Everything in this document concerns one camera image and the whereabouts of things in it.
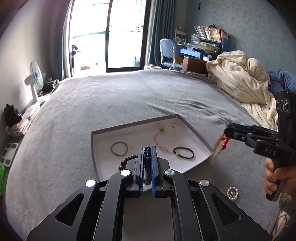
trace cable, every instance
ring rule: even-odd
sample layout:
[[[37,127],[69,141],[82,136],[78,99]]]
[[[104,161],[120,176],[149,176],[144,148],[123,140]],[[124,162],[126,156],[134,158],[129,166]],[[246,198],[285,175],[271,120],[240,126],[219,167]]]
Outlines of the cable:
[[[210,28],[219,28],[217,24],[212,24],[212,23],[209,23],[207,26]]]

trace black bag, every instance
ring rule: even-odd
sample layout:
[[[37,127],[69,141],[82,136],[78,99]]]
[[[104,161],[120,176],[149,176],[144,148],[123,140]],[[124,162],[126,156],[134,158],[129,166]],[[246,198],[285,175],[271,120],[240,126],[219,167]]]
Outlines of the black bag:
[[[19,114],[18,110],[15,109],[9,104],[6,104],[6,107],[4,108],[4,115],[5,115],[5,123],[10,128],[13,125],[19,123],[22,119],[22,115]]]

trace blue blanket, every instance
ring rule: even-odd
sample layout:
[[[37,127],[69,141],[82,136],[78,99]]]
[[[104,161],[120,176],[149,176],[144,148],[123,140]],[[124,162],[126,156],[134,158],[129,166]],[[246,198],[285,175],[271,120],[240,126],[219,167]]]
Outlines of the blue blanket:
[[[270,70],[268,71],[270,77],[270,85],[268,91],[275,95],[276,92],[289,90],[296,92],[296,78],[288,71],[284,70]]]

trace brown box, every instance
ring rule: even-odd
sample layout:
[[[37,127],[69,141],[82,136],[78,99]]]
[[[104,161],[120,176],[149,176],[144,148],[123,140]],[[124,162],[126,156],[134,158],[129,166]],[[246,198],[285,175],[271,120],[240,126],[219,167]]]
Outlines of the brown box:
[[[191,71],[198,74],[207,74],[207,62],[201,59],[184,57],[182,71]]]

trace green object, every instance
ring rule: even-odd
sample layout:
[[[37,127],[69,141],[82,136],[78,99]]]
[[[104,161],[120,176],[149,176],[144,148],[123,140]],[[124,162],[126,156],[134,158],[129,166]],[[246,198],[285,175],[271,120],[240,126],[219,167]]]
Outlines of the green object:
[[[3,195],[3,190],[4,190],[4,174],[5,174],[5,167],[0,163],[0,196]]]

